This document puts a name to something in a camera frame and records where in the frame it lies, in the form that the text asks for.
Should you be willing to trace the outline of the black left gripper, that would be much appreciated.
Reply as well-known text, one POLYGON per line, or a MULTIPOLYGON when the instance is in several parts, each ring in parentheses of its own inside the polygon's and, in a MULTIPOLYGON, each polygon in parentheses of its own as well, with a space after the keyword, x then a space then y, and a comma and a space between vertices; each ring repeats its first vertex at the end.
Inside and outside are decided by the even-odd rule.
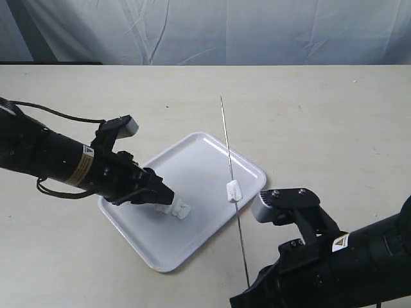
POLYGON ((161 176, 149 167, 139 167, 133 156, 126 153, 117 155, 95 151, 86 175, 86 189, 115 205, 128 201, 133 204, 171 205, 175 197, 161 176))

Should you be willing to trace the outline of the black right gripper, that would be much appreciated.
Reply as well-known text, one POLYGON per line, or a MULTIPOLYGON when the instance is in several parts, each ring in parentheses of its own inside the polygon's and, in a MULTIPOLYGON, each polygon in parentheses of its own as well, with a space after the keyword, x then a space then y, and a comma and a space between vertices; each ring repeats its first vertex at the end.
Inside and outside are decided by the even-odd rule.
POLYGON ((231 297, 231 307, 325 307, 332 285, 327 248, 319 239, 280 245, 279 259, 264 267, 248 289, 231 297))

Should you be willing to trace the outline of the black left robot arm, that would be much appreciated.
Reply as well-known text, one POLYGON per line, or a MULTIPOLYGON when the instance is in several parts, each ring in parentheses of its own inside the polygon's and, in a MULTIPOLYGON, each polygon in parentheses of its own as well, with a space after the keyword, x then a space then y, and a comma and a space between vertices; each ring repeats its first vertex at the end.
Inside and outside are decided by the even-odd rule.
POLYGON ((86 145, 26 115, 22 104, 1 99, 1 168, 34 176, 41 193, 57 198, 96 194, 114 205, 173 203, 175 193, 153 169, 112 150, 116 140, 138 131, 131 115, 97 120, 95 138, 86 145))

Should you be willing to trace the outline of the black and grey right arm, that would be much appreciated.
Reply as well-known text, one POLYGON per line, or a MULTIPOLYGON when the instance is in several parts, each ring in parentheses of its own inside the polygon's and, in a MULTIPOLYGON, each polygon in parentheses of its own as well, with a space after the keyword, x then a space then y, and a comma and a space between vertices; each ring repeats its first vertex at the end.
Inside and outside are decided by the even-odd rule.
POLYGON ((262 191, 256 219, 295 224, 301 236, 281 244, 232 307, 365 307, 410 295, 410 202, 354 232, 341 231, 307 189, 262 191))

